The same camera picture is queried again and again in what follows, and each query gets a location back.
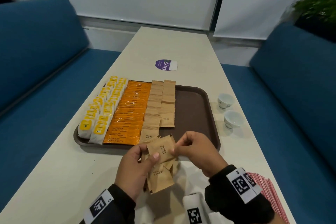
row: small white cup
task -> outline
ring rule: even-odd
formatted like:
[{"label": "small white cup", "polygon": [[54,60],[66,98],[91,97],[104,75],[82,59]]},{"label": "small white cup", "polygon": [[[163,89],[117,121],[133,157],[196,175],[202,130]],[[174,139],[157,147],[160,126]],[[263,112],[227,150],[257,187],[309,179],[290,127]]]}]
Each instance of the small white cup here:
[{"label": "small white cup", "polygon": [[227,128],[239,128],[244,124],[244,117],[238,112],[229,110],[224,114],[224,123]]},{"label": "small white cup", "polygon": [[226,109],[235,103],[235,99],[230,94],[222,93],[218,96],[217,102],[220,108]]}]

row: brown serving tray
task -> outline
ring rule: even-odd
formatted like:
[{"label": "brown serving tray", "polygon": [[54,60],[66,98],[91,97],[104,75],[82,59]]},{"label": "brown serving tray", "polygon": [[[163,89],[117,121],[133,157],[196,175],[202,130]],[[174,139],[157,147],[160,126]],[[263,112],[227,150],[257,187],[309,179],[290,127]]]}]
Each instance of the brown serving tray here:
[{"label": "brown serving tray", "polygon": [[[175,127],[160,128],[159,135],[164,137],[172,134],[175,140],[179,140],[186,131],[196,131],[205,134],[219,150],[221,142],[207,93],[197,87],[176,85],[175,88]],[[88,139],[78,136],[78,127],[73,133],[73,138],[81,146],[113,149],[130,149],[132,147],[132,145],[124,144],[89,144]]]}]

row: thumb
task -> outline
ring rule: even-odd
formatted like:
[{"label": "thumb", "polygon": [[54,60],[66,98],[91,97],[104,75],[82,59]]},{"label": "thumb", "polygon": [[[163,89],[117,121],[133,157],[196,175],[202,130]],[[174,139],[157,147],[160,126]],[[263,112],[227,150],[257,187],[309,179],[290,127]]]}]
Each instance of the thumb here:
[{"label": "thumb", "polygon": [[175,145],[174,150],[171,150],[170,153],[174,155],[175,157],[178,157],[180,155],[186,156],[188,158],[191,157],[191,148],[190,146],[181,146],[181,145]]},{"label": "thumb", "polygon": [[144,170],[144,173],[147,174],[152,170],[157,162],[159,162],[160,154],[157,152],[150,155],[141,165]]}]

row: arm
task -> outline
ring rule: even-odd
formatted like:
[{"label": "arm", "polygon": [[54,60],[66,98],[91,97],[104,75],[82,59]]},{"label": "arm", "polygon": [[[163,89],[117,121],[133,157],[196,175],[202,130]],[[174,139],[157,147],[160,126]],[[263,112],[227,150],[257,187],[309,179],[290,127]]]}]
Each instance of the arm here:
[{"label": "arm", "polygon": [[262,194],[246,204],[243,202],[226,177],[236,167],[228,165],[204,134],[186,132],[171,153],[188,157],[210,178],[210,185],[205,189],[205,200],[211,210],[233,220],[235,224],[284,224]]},{"label": "arm", "polygon": [[144,162],[138,163],[144,144],[133,146],[121,159],[115,183],[108,191],[113,200],[97,216],[92,224],[133,224],[135,202],[143,191],[146,175],[158,162],[160,155],[154,153]]}]

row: blue bench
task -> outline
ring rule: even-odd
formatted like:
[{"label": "blue bench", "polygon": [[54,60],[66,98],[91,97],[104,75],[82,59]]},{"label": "blue bench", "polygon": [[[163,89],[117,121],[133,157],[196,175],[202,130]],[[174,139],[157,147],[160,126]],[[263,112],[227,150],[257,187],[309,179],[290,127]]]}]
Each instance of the blue bench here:
[{"label": "blue bench", "polygon": [[336,223],[336,44],[289,23],[222,64],[298,224]]},{"label": "blue bench", "polygon": [[120,52],[88,49],[68,0],[3,4],[0,18],[2,211]]}]

